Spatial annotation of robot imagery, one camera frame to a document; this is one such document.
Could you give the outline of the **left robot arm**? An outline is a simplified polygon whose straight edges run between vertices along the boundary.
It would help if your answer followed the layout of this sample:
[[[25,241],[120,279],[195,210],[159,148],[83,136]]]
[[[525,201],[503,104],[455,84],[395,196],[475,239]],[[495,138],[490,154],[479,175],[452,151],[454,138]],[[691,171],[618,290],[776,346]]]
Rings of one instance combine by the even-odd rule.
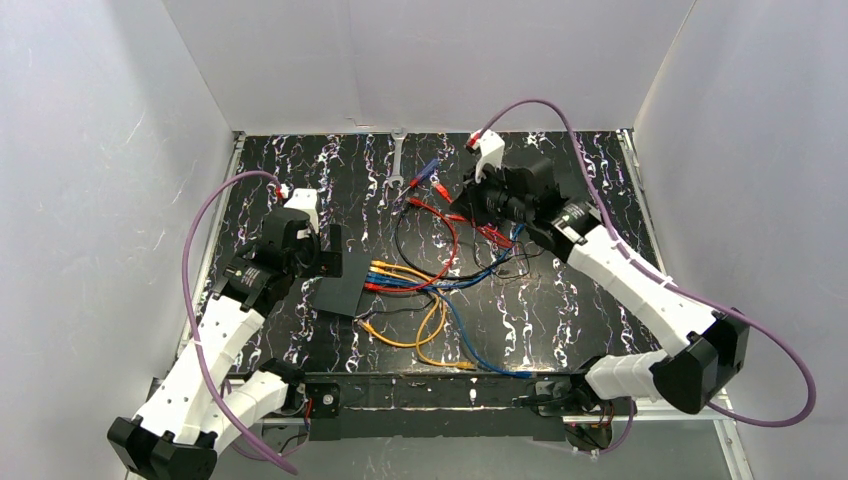
[[[289,388],[304,378],[293,364],[272,359],[223,394],[243,346],[296,279],[342,272],[340,225],[323,235],[315,214],[274,208],[259,236],[227,263],[166,378],[132,417],[118,417],[109,428],[107,439],[126,468],[144,479],[210,478],[219,455],[254,423],[282,409]]]

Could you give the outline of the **black network switch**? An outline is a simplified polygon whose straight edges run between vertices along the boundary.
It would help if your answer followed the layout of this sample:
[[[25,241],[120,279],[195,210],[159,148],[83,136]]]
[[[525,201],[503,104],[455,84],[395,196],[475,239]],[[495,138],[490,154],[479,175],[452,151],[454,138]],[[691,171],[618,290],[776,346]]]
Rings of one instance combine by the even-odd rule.
[[[318,283],[312,301],[313,309],[348,319],[356,317],[371,262],[372,257],[368,254],[344,253],[342,275],[324,277]]]

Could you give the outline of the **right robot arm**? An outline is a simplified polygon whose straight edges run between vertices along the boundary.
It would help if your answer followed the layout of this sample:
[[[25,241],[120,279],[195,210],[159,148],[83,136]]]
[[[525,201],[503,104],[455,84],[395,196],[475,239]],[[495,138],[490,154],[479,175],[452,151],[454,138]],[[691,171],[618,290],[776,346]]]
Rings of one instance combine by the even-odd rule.
[[[533,242],[592,279],[659,342],[657,351],[585,363],[580,373],[588,395],[662,399],[697,414],[741,370],[748,326],[673,292],[671,280],[611,239],[587,196],[561,192],[551,160],[477,164],[463,175],[450,209],[475,224],[523,225]]]

